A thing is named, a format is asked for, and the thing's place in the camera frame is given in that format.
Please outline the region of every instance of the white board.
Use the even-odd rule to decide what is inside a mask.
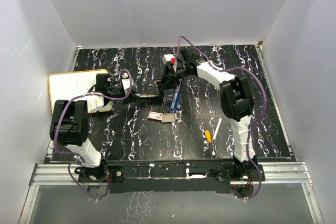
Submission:
[[[108,73],[108,70],[97,69],[49,75],[48,85],[51,110],[54,110],[54,104],[57,100],[70,100],[75,96],[86,94],[96,84],[96,75],[98,73]],[[105,112],[111,109],[112,103],[110,102],[98,109],[98,111]]]

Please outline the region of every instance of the small box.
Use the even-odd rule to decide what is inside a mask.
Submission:
[[[162,113],[157,113],[157,112],[151,111],[151,112],[149,112],[148,119],[156,120],[156,121],[161,121],[162,120],[162,116],[163,116]]]

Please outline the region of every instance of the gray floor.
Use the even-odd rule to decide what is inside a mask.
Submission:
[[[99,203],[76,186],[41,186],[30,224],[312,223],[300,184],[264,184],[246,204],[212,192],[126,193]]]

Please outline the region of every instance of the orange border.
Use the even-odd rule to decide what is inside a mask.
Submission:
[[[101,71],[101,70],[105,70],[106,73],[109,73],[109,71],[105,68],[102,68],[102,69],[95,69],[95,70],[84,70],[84,71],[76,71],[76,72],[65,72],[65,73],[52,73],[50,75],[48,75],[48,89],[49,89],[49,97],[50,97],[50,107],[51,107],[51,112],[53,112],[53,104],[52,104],[52,100],[51,100],[51,93],[50,93],[50,82],[49,82],[49,77],[50,76],[56,76],[58,74],[67,74],[67,73],[83,73],[83,72],[93,72],[93,71]],[[111,105],[111,109],[109,110],[102,110],[100,112],[108,112],[108,111],[111,111],[112,110],[112,105]]]

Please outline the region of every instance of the yellow object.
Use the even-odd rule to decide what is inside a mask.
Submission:
[[[208,140],[208,143],[211,143],[211,135],[210,135],[210,132],[208,130],[206,130],[204,132],[205,134],[205,138]]]

